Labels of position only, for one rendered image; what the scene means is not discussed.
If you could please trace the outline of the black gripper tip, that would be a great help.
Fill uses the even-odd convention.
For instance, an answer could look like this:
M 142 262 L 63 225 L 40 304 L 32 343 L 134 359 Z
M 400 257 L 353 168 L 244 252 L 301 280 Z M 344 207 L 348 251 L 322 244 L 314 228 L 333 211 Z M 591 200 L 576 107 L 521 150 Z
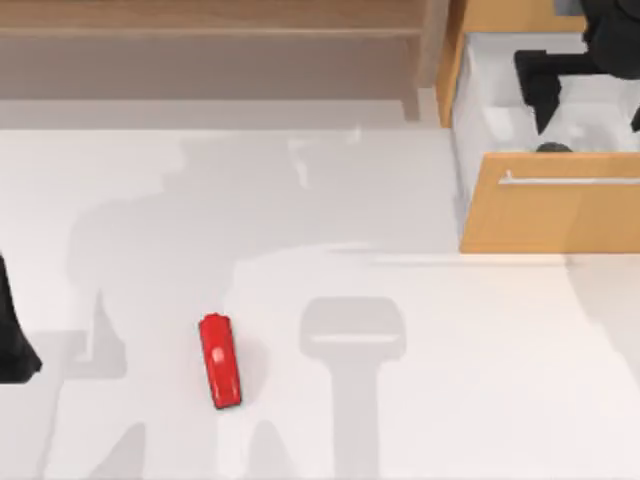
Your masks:
M 24 384 L 42 369 L 14 306 L 4 257 L 0 254 L 0 384 Z

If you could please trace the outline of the pale wooden drawer front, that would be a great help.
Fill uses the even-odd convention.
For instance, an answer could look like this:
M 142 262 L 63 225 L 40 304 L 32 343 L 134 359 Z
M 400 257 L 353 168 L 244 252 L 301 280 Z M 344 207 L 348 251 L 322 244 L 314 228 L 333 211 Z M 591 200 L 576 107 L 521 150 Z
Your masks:
M 488 153 L 459 249 L 466 254 L 640 254 L 640 186 L 499 185 L 516 177 L 640 177 L 640 153 Z

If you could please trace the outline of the wooden cupboard frame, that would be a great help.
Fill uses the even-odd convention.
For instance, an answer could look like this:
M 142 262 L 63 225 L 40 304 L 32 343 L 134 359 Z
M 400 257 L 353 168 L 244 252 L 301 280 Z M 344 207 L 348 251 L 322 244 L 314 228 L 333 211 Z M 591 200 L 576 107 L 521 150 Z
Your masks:
M 569 0 L 569 4 L 579 8 L 570 15 L 561 15 L 556 0 L 452 0 L 436 80 L 441 125 L 452 125 L 457 78 L 468 34 L 580 32 L 583 35 L 586 19 L 580 0 Z

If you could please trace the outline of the grey pierced drawer inside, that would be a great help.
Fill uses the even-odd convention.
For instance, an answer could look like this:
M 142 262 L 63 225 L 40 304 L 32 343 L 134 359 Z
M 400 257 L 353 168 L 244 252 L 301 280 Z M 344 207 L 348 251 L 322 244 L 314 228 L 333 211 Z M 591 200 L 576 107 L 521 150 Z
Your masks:
M 487 153 L 535 153 L 544 142 L 573 152 L 640 153 L 631 120 L 640 106 L 640 81 L 607 75 L 561 77 L 560 105 L 542 134 L 522 98 L 513 56 L 518 50 L 581 53 L 578 33 L 472 33 L 466 38 L 452 108 L 458 193 L 465 222 L 482 159 Z

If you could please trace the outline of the red stapler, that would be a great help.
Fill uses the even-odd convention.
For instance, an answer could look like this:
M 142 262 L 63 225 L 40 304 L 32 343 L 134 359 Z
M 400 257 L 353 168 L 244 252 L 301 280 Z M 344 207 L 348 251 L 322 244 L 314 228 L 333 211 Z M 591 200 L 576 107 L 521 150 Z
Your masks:
M 242 403 L 240 372 L 231 319 L 210 313 L 198 324 L 206 376 L 216 409 Z

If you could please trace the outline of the wooden open shelf unit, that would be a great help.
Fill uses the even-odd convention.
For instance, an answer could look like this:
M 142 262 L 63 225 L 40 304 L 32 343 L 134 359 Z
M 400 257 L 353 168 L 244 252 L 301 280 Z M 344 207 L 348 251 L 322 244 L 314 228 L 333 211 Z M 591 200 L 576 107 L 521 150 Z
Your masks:
M 447 0 L 0 0 L 0 99 L 392 100 L 419 116 Z

